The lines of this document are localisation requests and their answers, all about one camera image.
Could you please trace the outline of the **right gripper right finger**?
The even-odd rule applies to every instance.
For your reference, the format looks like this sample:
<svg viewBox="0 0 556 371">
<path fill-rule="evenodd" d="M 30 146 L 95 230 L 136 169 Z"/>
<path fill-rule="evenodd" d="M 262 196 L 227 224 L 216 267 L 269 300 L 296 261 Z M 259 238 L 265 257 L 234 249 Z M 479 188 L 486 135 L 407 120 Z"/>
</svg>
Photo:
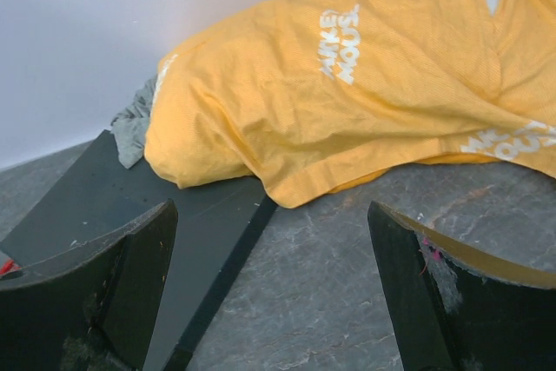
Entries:
<svg viewBox="0 0 556 371">
<path fill-rule="evenodd" d="M 555 275 L 490 255 L 380 202 L 367 221 L 406 370 L 553 370 Z"/>
</svg>

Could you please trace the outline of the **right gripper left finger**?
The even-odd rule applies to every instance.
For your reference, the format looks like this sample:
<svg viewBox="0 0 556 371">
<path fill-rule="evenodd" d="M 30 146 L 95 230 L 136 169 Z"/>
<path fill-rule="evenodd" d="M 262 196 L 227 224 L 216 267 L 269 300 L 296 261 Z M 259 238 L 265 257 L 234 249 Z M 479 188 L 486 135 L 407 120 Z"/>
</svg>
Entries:
<svg viewBox="0 0 556 371">
<path fill-rule="evenodd" d="M 140 370 L 175 244 L 167 200 L 124 226 L 1 276 L 3 370 Z"/>
</svg>

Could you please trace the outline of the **dark grey network switch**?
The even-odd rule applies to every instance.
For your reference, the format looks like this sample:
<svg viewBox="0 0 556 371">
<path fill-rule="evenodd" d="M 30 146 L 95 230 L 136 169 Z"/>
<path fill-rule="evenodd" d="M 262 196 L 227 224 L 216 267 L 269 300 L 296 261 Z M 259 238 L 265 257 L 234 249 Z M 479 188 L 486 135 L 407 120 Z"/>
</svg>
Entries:
<svg viewBox="0 0 556 371">
<path fill-rule="evenodd" d="M 119 228 L 166 201 L 177 209 L 176 239 L 145 367 L 183 370 L 275 212 L 259 180 L 243 177 L 179 189 L 145 161 L 125 169 L 114 137 L 103 132 L 1 248 L 27 266 Z"/>
</svg>

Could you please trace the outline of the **grey cloth at back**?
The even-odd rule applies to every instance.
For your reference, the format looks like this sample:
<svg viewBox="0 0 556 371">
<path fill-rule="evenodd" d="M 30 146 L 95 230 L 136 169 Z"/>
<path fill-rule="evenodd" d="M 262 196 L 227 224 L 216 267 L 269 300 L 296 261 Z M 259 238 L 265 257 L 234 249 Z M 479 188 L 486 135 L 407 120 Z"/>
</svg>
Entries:
<svg viewBox="0 0 556 371">
<path fill-rule="evenodd" d="M 131 103 L 118 112 L 112 122 L 111 133 L 116 140 L 118 160 L 130 169 L 144 156 L 145 136 L 156 90 L 157 76 L 148 79 L 136 91 Z"/>
</svg>

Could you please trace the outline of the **yellow printed fabric bag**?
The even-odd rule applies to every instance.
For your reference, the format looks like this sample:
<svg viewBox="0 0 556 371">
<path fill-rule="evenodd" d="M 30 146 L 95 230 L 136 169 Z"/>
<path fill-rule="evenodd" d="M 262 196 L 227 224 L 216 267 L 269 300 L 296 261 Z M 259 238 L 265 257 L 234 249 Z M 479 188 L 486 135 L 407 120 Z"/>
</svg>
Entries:
<svg viewBox="0 0 556 371">
<path fill-rule="evenodd" d="M 555 173 L 555 0 L 268 0 L 160 62 L 144 155 L 284 208 L 408 163 Z"/>
</svg>

